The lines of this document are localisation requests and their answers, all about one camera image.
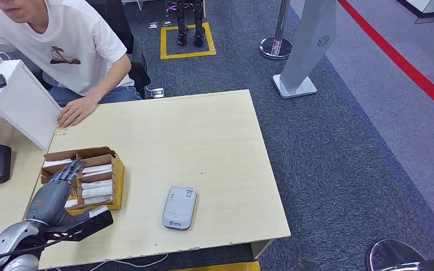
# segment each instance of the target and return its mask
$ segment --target gray robot arm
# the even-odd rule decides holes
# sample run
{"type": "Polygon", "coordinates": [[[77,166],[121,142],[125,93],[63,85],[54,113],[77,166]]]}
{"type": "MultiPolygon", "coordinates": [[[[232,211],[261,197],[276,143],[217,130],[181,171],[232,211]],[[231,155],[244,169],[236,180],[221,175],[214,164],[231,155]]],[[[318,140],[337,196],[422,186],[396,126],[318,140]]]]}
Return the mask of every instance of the gray robot arm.
{"type": "Polygon", "coordinates": [[[45,247],[61,241],[81,241],[114,222],[106,206],[77,216],[64,209],[71,184],[84,166],[77,159],[53,175],[31,200],[25,221],[0,234],[0,270],[37,271],[45,247]]]}

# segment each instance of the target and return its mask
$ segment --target silver round base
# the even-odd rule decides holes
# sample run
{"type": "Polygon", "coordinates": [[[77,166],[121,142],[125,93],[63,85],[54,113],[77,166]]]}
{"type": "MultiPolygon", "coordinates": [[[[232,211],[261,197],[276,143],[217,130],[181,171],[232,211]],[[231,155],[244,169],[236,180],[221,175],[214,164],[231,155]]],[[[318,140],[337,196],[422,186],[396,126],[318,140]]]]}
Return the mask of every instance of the silver round base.
{"type": "Polygon", "coordinates": [[[292,51],[292,43],[283,38],[278,44],[274,38],[266,38],[261,42],[259,51],[266,58],[286,59],[292,51]]]}
{"type": "Polygon", "coordinates": [[[415,263],[422,261],[425,258],[410,245],[387,239],[377,242],[369,251],[367,268],[368,271],[413,270],[402,268],[413,268],[415,263]]]}

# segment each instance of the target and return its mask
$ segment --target cardboard tray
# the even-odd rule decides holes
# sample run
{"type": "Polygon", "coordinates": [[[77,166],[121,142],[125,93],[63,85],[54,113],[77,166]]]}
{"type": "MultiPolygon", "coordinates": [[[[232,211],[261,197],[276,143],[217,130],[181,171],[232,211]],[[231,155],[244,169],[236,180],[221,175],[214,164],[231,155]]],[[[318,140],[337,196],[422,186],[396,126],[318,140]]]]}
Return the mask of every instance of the cardboard tray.
{"type": "MultiPolygon", "coordinates": [[[[83,148],[80,150],[69,150],[61,152],[52,152],[44,155],[46,161],[58,161],[64,159],[80,158],[86,162],[86,167],[97,165],[112,164],[112,172],[95,174],[83,177],[79,173],[77,180],[72,184],[70,199],[77,199],[77,205],[67,207],[66,210],[72,215],[83,213],[87,209],[94,209],[98,206],[107,205],[109,210],[120,210],[122,204],[122,192],[124,187],[124,164],[115,151],[109,147],[83,148]],[[112,179],[112,200],[102,203],[84,204],[82,198],[82,183],[90,183],[102,180],[112,179]]],[[[49,181],[54,173],[62,169],[66,164],[53,165],[41,168],[41,183],[49,181]]]]}

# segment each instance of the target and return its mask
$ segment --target yellow box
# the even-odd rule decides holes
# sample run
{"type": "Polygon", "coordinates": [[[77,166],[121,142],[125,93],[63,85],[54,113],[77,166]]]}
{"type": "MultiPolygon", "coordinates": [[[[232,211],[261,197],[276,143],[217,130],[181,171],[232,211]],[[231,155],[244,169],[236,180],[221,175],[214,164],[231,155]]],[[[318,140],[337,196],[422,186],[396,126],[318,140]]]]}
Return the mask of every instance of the yellow box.
{"type": "MultiPolygon", "coordinates": [[[[196,25],[191,24],[187,25],[187,27],[195,28],[196,25]]],[[[167,54],[167,31],[178,30],[178,27],[162,27],[160,29],[160,59],[193,58],[195,56],[216,55],[217,51],[215,50],[214,40],[212,40],[212,34],[210,33],[209,22],[202,23],[202,27],[205,29],[205,39],[209,46],[208,51],[173,55],[167,54]]]]}
{"type": "Polygon", "coordinates": [[[261,271],[258,261],[253,263],[222,264],[171,271],[261,271]]]}

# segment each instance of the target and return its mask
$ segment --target black cable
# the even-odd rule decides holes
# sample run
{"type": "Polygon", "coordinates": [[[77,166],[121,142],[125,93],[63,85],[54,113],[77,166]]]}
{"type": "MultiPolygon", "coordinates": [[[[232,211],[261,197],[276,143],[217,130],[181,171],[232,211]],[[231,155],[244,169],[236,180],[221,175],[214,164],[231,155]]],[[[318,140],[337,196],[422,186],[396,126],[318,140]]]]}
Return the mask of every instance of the black cable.
{"type": "Polygon", "coordinates": [[[37,246],[37,247],[31,247],[31,248],[26,248],[26,249],[23,249],[23,250],[15,250],[15,251],[3,253],[3,254],[0,254],[0,258],[6,257],[6,256],[10,256],[10,255],[13,255],[13,254],[25,253],[25,252],[29,252],[29,251],[33,251],[33,250],[40,250],[41,248],[50,247],[50,246],[52,246],[54,244],[57,244],[57,243],[59,243],[61,241],[64,241],[64,239],[66,239],[68,237],[71,237],[71,236],[72,236],[72,234],[71,235],[66,235],[66,236],[63,236],[63,237],[61,237],[61,238],[53,241],[53,242],[42,244],[42,245],[37,246]]]}

